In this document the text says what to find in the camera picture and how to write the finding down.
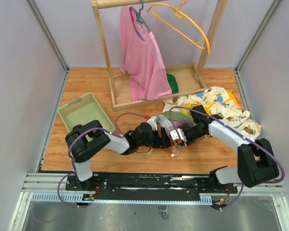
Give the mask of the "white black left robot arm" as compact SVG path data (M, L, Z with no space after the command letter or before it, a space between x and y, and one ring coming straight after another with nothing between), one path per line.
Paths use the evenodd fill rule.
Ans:
M76 186L88 191L93 186L91 158L102 149L114 151L120 155L130 155L145 146L152 149L167 149L172 146L165 128L153 129L143 122L134 130L118 135L105 129L98 120L86 125L77 125L65 137L68 155L75 171Z

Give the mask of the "clear zip top bag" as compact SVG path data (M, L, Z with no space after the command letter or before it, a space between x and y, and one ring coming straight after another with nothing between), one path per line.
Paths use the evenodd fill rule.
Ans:
M198 143L203 140L205 135L192 135L192 128L197 124L193 121L191 115L177 111L166 111L157 116L158 125L165 129L168 138L171 141L171 157L176 157L177 154L184 148Z

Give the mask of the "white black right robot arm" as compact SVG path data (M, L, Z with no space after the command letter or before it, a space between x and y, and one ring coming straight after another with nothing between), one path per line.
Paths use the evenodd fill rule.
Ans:
M269 140L246 137L227 125L220 115L208 116L201 105L192 108L191 116L196 125L183 130L187 143L210 135L224 142L237 154L236 167L220 167L210 172L213 177L208 182L213 192L222 191L230 183L252 188L279 176Z

